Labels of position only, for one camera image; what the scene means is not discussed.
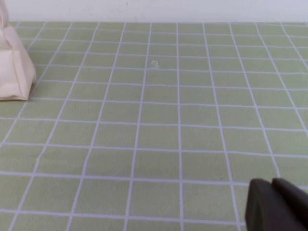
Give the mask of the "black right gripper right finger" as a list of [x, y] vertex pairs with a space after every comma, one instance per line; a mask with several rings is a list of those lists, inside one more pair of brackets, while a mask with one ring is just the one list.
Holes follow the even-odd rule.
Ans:
[[308, 230], [308, 194], [282, 178], [274, 178], [272, 185], [283, 197], [299, 223]]

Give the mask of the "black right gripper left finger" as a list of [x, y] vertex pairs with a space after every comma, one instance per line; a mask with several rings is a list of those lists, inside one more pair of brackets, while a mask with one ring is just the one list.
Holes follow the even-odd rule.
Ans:
[[293, 227], [284, 199], [262, 179], [250, 181], [245, 222], [248, 231], [289, 231]]

